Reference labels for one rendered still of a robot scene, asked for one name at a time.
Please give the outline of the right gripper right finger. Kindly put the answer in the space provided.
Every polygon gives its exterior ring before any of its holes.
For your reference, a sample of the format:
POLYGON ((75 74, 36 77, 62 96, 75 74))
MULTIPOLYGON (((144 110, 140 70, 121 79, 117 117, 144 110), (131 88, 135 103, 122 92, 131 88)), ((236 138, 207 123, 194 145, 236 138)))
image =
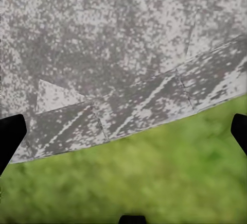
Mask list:
POLYGON ((236 113, 231 125, 231 133, 247 154, 247 115, 236 113))

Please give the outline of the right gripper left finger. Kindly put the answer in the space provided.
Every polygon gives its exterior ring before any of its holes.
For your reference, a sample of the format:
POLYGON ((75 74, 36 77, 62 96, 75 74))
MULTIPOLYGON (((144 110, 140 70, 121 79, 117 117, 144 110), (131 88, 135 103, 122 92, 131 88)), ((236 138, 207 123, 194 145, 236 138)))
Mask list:
POLYGON ((0 175, 27 133, 23 114, 0 119, 0 175))

